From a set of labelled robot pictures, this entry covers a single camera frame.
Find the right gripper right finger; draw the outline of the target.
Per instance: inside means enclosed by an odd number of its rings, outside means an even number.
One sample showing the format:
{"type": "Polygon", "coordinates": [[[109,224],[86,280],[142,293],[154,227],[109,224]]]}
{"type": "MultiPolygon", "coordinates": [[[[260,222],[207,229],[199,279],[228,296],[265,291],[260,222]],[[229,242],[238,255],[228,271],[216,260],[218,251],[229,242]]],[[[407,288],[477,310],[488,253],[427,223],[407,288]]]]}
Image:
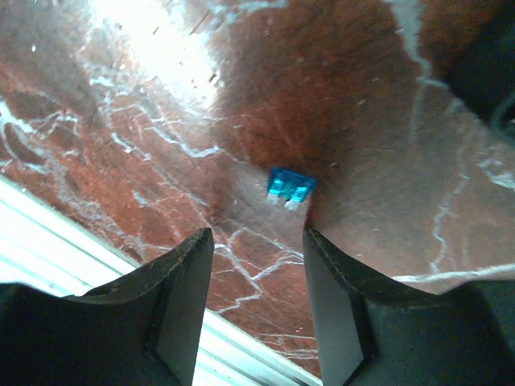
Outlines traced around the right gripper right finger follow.
{"type": "Polygon", "coordinates": [[[313,229],[303,233],[303,255],[324,384],[513,384],[513,281],[427,293],[313,229]]]}

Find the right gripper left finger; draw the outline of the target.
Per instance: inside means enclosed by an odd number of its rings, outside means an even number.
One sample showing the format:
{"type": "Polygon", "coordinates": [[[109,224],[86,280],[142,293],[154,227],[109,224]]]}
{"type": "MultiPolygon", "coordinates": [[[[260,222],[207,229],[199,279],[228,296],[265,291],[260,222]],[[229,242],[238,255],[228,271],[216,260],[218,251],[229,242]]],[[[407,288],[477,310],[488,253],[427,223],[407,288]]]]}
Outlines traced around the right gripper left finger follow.
{"type": "Polygon", "coordinates": [[[2,384],[191,384],[213,250],[202,228],[81,296],[2,285],[2,384]]]}

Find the blue blade fuse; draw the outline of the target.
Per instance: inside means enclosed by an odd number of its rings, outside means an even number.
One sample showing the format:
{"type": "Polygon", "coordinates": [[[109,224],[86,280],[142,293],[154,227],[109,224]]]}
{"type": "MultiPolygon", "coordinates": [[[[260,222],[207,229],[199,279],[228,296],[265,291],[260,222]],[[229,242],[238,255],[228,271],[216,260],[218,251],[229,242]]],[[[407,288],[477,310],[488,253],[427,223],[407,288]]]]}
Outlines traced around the blue blade fuse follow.
{"type": "Polygon", "coordinates": [[[274,167],[267,182],[266,200],[277,204],[284,200],[284,208],[296,211],[316,189],[314,178],[293,170],[274,167]]]}

